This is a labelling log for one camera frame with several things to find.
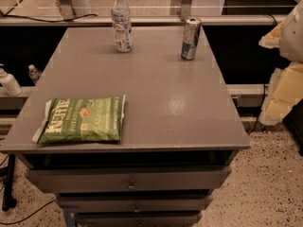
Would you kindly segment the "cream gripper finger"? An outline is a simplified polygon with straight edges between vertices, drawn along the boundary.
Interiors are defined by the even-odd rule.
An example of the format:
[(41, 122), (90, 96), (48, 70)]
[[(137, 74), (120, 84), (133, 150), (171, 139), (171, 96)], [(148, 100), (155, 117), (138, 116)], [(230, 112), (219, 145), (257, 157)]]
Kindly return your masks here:
[(270, 32), (268, 32), (265, 36), (262, 36), (259, 40), (258, 44), (265, 48), (279, 48), (280, 45), (280, 37), (281, 37), (281, 29), (283, 23), (279, 23), (275, 26)]
[(303, 64), (291, 62), (285, 69), (276, 68), (268, 86), (259, 116), (265, 126), (274, 126), (303, 98)]

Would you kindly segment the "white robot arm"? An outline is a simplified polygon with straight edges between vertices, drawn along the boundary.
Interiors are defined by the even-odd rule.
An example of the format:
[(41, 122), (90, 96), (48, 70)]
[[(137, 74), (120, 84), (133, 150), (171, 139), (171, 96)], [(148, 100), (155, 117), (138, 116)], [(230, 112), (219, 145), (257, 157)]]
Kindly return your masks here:
[(291, 62), (285, 69), (275, 69), (261, 106), (259, 122), (274, 126), (303, 99), (303, 1), (258, 44), (278, 48), (280, 56)]

